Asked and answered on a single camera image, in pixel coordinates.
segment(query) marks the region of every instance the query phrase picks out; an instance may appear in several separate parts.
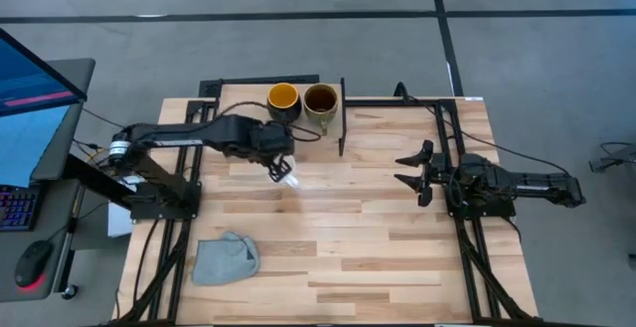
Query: concrete floor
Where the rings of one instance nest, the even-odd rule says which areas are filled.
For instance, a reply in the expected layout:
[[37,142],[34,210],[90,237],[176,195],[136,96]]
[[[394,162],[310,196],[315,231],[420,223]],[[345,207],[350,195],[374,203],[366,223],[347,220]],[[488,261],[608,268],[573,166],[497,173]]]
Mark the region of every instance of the concrete floor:
[[[636,0],[445,0],[447,10],[636,8]],[[0,0],[0,16],[76,16],[434,8],[432,0]],[[631,167],[592,174],[600,142],[636,141],[636,18],[451,19],[466,95],[484,96],[497,142],[557,162],[580,179],[575,210],[518,201],[540,313],[552,321],[632,326],[636,320],[636,181]],[[47,60],[97,61],[87,107],[120,123],[155,121],[164,97],[200,80],[293,74],[344,76],[349,94],[449,95],[435,19],[4,25]],[[133,109],[138,102],[143,109]],[[113,128],[83,116],[81,140]],[[510,170],[550,171],[501,153]],[[0,304],[0,325],[79,326],[112,311],[126,251],[81,251],[72,301]]]

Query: towel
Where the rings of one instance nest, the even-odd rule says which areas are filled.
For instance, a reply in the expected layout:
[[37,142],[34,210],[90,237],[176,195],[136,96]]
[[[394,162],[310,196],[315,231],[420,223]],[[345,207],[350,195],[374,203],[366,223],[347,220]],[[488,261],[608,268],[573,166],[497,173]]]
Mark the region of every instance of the towel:
[[226,232],[217,241],[199,241],[192,282],[221,285],[253,276],[260,267],[256,244],[250,237]]

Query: computer monitor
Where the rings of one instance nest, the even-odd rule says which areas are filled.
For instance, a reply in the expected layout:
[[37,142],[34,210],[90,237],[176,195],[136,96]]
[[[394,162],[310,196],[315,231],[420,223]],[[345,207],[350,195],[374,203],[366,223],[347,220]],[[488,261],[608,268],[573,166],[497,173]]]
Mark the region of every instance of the computer monitor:
[[0,29],[0,116],[86,100],[86,94]]

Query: rgb keyboard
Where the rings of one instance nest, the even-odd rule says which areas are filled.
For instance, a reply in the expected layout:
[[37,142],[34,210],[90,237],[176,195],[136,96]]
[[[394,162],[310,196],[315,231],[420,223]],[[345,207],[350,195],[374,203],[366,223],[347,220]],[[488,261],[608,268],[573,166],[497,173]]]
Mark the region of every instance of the rgb keyboard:
[[29,231],[40,208],[40,189],[0,186],[0,232]]

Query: wooden tabletop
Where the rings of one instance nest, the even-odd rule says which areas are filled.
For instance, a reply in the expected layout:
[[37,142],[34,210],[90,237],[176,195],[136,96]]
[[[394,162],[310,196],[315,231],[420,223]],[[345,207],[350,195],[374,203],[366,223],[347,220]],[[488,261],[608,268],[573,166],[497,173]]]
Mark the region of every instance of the wooden tabletop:
[[[233,94],[246,92],[266,94],[266,87],[243,85],[232,91],[224,86],[221,100],[241,100]],[[165,99],[159,122],[183,122],[189,99],[198,98]],[[457,98],[457,106],[462,129],[492,141],[484,102]],[[441,190],[435,187],[433,202],[421,208],[416,194],[393,177],[419,174],[394,160],[416,152],[424,139],[435,142],[438,151],[434,117],[418,107],[347,108],[347,124],[343,157],[335,137],[297,145],[297,190],[271,183],[263,167],[227,161],[205,149],[204,195],[192,224],[178,324],[471,321],[457,237]],[[465,143],[469,152],[498,161],[492,147],[470,139]],[[177,150],[157,149],[152,157],[173,171]],[[119,286],[122,311],[131,306],[151,224],[134,227]],[[163,225],[151,239],[140,292],[154,276]],[[517,234],[502,219],[486,218],[483,225],[495,275],[523,309],[536,315]],[[179,231],[177,225],[173,242]],[[256,241],[260,272],[223,286],[194,285],[198,241],[227,231]],[[482,313],[488,315],[483,281],[475,275]],[[171,283],[169,276],[160,317],[167,313]]]

